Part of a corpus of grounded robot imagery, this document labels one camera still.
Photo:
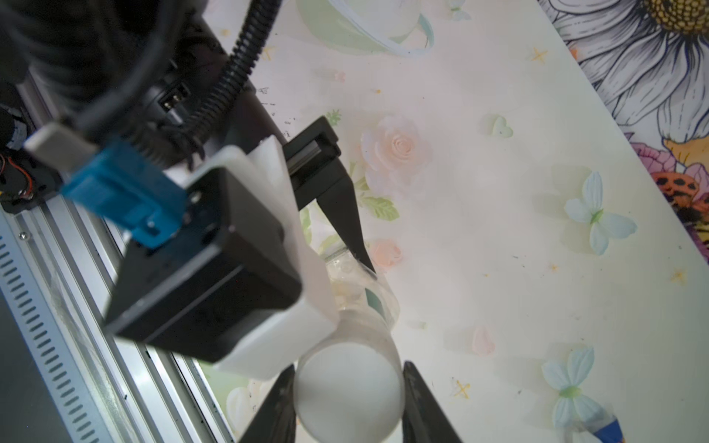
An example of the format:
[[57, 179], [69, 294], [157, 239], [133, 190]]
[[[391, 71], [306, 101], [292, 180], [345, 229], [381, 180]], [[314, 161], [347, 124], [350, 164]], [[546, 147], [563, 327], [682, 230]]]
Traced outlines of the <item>white bottle cap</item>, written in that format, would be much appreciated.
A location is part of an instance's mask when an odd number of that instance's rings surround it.
[[382, 325], [343, 322], [301, 359], [295, 411], [317, 442], [383, 442], [404, 412], [403, 367]]

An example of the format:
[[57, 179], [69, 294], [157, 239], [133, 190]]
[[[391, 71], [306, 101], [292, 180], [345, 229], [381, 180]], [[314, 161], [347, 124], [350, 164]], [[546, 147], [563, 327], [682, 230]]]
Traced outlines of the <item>clear bottle green label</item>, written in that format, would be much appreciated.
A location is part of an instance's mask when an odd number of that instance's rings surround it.
[[377, 312], [389, 330], [401, 314], [397, 297], [383, 276], [361, 263], [345, 245], [335, 245], [321, 254], [339, 310], [369, 308]]

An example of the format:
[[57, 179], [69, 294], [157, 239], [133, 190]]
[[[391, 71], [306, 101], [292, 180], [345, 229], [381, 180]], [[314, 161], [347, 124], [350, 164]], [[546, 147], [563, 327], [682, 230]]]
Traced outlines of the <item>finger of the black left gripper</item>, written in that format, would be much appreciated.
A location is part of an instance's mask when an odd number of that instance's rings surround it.
[[286, 143], [284, 154], [297, 207], [313, 201], [350, 250], [370, 271], [375, 267], [367, 253], [354, 183], [340, 160], [338, 137], [321, 116]]

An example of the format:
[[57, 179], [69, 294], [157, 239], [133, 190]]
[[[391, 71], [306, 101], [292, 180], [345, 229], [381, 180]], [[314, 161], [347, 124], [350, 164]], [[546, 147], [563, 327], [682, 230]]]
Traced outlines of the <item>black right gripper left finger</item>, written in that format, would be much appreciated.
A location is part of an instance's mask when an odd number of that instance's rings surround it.
[[295, 443], [295, 366], [284, 369], [271, 387], [264, 403], [251, 420], [240, 443]]

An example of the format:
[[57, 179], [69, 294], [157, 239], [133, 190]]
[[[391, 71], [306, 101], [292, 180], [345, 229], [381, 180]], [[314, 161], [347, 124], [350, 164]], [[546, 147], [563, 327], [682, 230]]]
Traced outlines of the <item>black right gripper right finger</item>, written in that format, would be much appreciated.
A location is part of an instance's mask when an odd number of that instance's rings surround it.
[[403, 443], [462, 443], [413, 362], [404, 363]]

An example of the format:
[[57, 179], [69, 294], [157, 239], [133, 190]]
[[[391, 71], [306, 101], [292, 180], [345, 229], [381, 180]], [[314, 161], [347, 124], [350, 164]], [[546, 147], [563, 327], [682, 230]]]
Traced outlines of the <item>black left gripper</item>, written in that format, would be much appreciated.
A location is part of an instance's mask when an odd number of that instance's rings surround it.
[[211, 141], [249, 152], [279, 135], [250, 77], [280, 8], [251, 2], [231, 52], [201, 1], [5, 1], [1, 25], [69, 128], [166, 169]]

